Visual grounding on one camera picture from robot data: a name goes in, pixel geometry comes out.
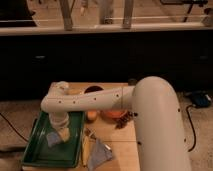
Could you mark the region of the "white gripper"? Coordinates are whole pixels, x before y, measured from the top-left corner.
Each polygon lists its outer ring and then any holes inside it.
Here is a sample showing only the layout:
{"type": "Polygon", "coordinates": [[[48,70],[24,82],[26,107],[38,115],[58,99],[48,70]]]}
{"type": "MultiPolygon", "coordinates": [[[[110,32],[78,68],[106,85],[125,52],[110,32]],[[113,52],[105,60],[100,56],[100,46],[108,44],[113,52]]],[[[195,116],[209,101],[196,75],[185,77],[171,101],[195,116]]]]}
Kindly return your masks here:
{"type": "Polygon", "coordinates": [[[67,142],[70,138],[70,130],[66,128],[69,125],[69,115],[63,113],[62,115],[50,114],[49,120],[52,127],[59,131],[59,136],[64,142],[67,142]]]}

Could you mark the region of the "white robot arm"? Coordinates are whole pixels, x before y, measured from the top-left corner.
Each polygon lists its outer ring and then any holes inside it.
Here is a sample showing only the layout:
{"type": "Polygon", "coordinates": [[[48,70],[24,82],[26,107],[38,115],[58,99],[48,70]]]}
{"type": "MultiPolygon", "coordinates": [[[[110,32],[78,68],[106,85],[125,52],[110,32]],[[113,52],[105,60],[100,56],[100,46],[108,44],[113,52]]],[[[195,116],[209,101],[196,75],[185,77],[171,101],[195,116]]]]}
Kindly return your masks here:
{"type": "Polygon", "coordinates": [[[140,171],[192,171],[180,104],[172,85],[148,76],[133,86],[69,95],[56,83],[44,96],[41,109],[61,115],[71,111],[129,110],[140,143],[140,171]]]}

